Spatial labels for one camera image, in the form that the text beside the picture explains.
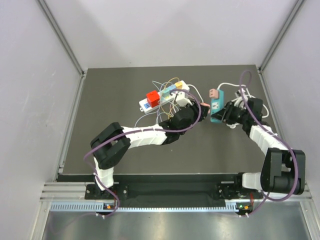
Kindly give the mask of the salmon pink charger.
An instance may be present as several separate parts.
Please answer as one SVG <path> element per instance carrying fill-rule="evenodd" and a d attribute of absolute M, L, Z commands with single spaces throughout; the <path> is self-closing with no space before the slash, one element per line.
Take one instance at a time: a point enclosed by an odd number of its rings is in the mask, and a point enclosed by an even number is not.
<path fill-rule="evenodd" d="M 201 102 L 200 105 L 208 107 L 208 108 L 210 108 L 210 106 L 211 106 L 210 104 L 207 104 L 207 103 L 204 103 L 204 102 Z"/>

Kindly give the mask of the teal power strip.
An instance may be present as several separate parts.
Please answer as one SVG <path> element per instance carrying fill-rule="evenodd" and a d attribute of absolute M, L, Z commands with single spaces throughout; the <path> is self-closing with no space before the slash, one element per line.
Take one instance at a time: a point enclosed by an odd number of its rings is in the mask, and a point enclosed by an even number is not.
<path fill-rule="evenodd" d="M 221 120 L 212 117 L 213 114 L 216 114 L 224 107 L 224 91 L 217 89 L 219 91 L 219 98 L 218 99 L 212 99 L 210 103 L 210 121 L 212 123 L 220 123 Z"/>

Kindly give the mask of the mint green charger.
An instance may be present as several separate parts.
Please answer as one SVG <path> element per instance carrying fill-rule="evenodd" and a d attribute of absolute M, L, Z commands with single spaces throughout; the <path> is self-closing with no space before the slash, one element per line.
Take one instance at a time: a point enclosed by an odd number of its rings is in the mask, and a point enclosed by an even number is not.
<path fill-rule="evenodd" d="M 167 99 L 170 96 L 170 89 L 168 87 L 164 88 L 161 92 L 161 99 Z"/>

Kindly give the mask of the beige brown charger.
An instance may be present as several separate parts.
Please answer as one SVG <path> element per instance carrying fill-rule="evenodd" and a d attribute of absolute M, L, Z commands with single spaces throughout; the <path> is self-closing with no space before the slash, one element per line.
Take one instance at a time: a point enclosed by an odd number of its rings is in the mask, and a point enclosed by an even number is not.
<path fill-rule="evenodd" d="M 212 88 L 209 90 L 209 97 L 211 99 L 218 99 L 219 98 L 219 90 Z"/>

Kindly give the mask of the white power strip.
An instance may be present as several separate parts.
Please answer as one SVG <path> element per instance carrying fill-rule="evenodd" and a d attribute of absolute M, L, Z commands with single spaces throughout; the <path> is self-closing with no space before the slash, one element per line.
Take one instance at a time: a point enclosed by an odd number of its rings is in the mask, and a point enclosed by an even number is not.
<path fill-rule="evenodd" d="M 186 90 L 186 91 L 189 92 L 190 91 L 190 87 L 183 80 L 180 80 L 180 81 L 183 82 L 183 90 Z M 172 102 L 175 99 L 175 96 L 176 96 L 175 92 L 177 92 L 176 90 L 174 92 L 172 92 L 170 94 L 170 97 L 168 97 L 167 99 L 161 99 L 162 90 L 165 89 L 165 88 L 170 87 L 171 85 L 175 85 L 175 83 L 169 83 L 169 84 L 164 83 L 159 87 L 159 91 L 157 91 L 159 96 L 160 96 L 160 101 L 159 101 L 159 105 L 158 106 L 150 107 L 150 105 L 147 102 L 147 97 L 145 97 L 144 99 L 139 101 L 138 104 L 139 104 L 140 111 L 145 113 L 145 114 L 148 114 L 148 113 L 151 113 L 152 111 L 158 110 L 160 106 L 164 106 L 164 105 Z"/>

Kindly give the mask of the red cube adapter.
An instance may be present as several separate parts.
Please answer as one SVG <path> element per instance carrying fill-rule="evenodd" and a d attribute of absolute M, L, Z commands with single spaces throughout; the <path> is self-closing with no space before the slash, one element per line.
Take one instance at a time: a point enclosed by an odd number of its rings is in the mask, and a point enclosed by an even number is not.
<path fill-rule="evenodd" d="M 154 108 L 159 105 L 160 95 L 156 90 L 153 90 L 146 94 L 147 103 L 151 108 Z"/>

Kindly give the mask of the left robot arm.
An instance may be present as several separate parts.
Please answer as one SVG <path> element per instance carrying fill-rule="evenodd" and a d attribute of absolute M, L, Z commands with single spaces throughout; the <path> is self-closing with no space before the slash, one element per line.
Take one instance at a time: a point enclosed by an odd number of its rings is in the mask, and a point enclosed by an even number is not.
<path fill-rule="evenodd" d="M 170 119 L 152 126 L 125 127 L 120 126 L 118 122 L 111 123 L 90 142 L 97 194 L 105 199 L 113 194 L 114 167 L 129 149 L 171 144 L 196 123 L 204 120 L 209 110 L 208 104 L 192 101 L 181 107 Z"/>

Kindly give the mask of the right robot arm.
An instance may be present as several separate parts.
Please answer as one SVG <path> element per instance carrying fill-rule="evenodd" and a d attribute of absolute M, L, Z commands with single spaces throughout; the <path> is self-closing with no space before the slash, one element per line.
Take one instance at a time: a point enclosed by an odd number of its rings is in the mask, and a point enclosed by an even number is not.
<path fill-rule="evenodd" d="M 243 106 L 234 101 L 225 106 L 217 99 L 211 101 L 211 121 L 241 125 L 265 156 L 260 172 L 239 174 L 240 180 L 233 185 L 233 192 L 245 198 L 252 190 L 288 194 L 295 187 L 293 194 L 301 195 L 305 190 L 306 155 L 302 150 L 289 151 L 272 128 L 262 121 L 263 106 L 259 98 L 249 98 Z"/>

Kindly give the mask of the yellow charger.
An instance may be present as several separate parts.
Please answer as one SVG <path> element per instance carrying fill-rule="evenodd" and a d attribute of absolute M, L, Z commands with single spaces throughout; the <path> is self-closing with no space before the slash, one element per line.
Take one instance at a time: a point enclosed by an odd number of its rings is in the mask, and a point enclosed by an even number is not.
<path fill-rule="evenodd" d="M 182 81 L 178 81 L 174 85 L 177 89 L 183 89 L 184 83 Z"/>

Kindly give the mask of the blue charger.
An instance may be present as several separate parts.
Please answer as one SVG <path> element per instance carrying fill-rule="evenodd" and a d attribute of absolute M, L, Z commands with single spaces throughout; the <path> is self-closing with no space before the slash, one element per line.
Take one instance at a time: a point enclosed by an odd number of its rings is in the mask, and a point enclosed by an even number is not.
<path fill-rule="evenodd" d="M 168 91 L 170 94 L 173 93 L 176 89 L 177 89 L 176 85 L 171 85 L 170 87 L 168 87 Z"/>

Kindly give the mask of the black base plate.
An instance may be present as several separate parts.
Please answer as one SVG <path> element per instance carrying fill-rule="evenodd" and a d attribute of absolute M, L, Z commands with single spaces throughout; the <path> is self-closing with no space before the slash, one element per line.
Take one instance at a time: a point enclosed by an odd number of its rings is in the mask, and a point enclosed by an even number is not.
<path fill-rule="evenodd" d="M 116 174 L 112 186 L 98 180 L 86 187 L 86 200 L 106 200 L 116 194 L 121 201 L 137 197 L 204 197 L 209 200 L 250 199 L 262 195 L 243 188 L 239 173 L 222 174 Z"/>

